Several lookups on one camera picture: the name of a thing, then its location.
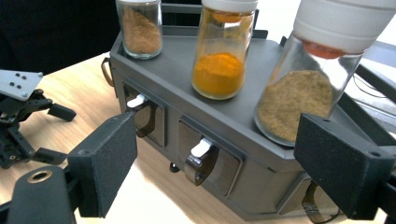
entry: glass jar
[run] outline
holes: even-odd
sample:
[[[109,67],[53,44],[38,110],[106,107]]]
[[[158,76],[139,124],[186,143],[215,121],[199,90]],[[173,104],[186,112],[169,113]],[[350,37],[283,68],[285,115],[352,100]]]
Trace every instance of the glass jar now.
[[[224,100],[242,88],[257,2],[202,1],[191,84],[204,97]]]
[[[330,116],[364,51],[396,9],[391,0],[353,1],[302,0],[283,54],[255,108],[255,123],[269,139],[294,147],[302,113]]]
[[[122,44],[136,59],[157,56],[163,48],[160,0],[116,0]]]

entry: brown spice powder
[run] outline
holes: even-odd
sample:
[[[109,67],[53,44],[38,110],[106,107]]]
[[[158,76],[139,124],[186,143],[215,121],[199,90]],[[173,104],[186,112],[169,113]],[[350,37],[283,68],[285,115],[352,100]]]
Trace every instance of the brown spice powder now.
[[[131,52],[150,54],[161,47],[160,29],[139,12],[124,7],[122,26],[125,45]]]
[[[318,71],[293,71],[267,86],[258,105],[259,120],[268,132],[295,142],[301,113],[328,117],[332,85]]]

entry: table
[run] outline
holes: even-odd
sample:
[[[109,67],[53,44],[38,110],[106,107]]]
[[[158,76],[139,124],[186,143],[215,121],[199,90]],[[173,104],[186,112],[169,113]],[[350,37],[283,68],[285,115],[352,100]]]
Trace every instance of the table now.
[[[38,85],[54,103],[77,112],[65,122],[40,111],[21,123],[20,132],[34,149],[45,147],[68,153],[106,119],[120,113],[114,89],[102,74],[101,62],[108,54],[45,76]],[[142,139],[137,139],[138,157],[122,184],[105,219],[82,218],[78,223],[246,223],[202,187],[195,187],[182,172],[169,171],[169,161]],[[47,164],[30,161],[0,168],[0,204],[11,200],[13,186],[22,175]],[[380,211],[375,221],[384,223]],[[310,223],[307,217],[254,221],[250,223]]]

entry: turmeric powder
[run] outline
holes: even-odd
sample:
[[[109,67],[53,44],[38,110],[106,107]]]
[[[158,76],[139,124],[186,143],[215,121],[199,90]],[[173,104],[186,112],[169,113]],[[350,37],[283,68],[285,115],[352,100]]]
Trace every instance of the turmeric powder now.
[[[193,68],[192,85],[205,97],[227,99],[241,89],[244,74],[244,63],[232,54],[208,54],[197,60]]]

